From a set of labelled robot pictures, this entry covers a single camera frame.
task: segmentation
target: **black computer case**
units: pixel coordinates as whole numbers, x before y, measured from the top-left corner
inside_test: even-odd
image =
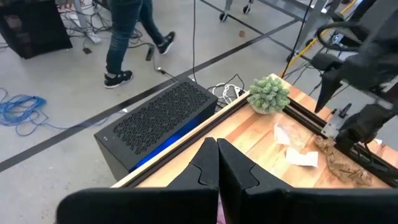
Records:
[[[25,59],[72,48],[54,1],[2,1],[0,34]]]

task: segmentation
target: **yellow cable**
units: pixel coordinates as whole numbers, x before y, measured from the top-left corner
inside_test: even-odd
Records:
[[[357,0],[352,1],[349,5],[347,5],[342,11],[341,13],[344,14],[347,10],[351,9],[351,7],[353,7],[355,5]],[[318,38],[314,38],[310,44],[308,44],[300,53],[298,53],[290,62],[289,65],[287,66],[286,69],[288,69],[297,59],[299,59],[299,57],[301,57],[309,48],[312,47],[312,45],[318,40]],[[279,77],[282,77],[283,73],[285,72],[285,70],[281,71],[279,73]]]

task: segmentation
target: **perforated mesh panel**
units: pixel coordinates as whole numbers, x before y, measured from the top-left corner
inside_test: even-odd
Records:
[[[210,97],[197,87],[182,82],[173,91],[124,118],[114,127],[113,133],[134,154],[139,155],[200,109],[209,99]]]

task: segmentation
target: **crumpled paper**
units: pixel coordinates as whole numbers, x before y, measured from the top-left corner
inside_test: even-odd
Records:
[[[348,162],[348,158],[335,152],[335,142],[332,139],[323,139],[318,136],[315,139],[315,145],[326,155],[326,164],[330,172],[342,182],[353,182],[358,187],[372,185],[372,176],[366,170],[353,167]]]

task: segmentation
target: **blue led light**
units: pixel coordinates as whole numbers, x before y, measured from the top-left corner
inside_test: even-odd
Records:
[[[190,132],[192,129],[197,127],[201,123],[202,119],[198,117],[193,118],[190,122],[188,122],[184,127],[182,127],[180,130],[178,130],[175,134],[173,134],[171,137],[169,137],[166,141],[164,141],[161,145],[159,145],[155,150],[153,150],[151,153],[146,155],[141,161],[139,161],[134,167],[130,169],[130,172],[133,170],[137,169],[138,167],[142,166],[145,164],[148,160],[152,159],[154,156],[158,155],[160,152],[162,152],[165,148],[169,147],[171,144],[175,143],[177,140],[179,140],[182,136],[186,135],[188,132]]]

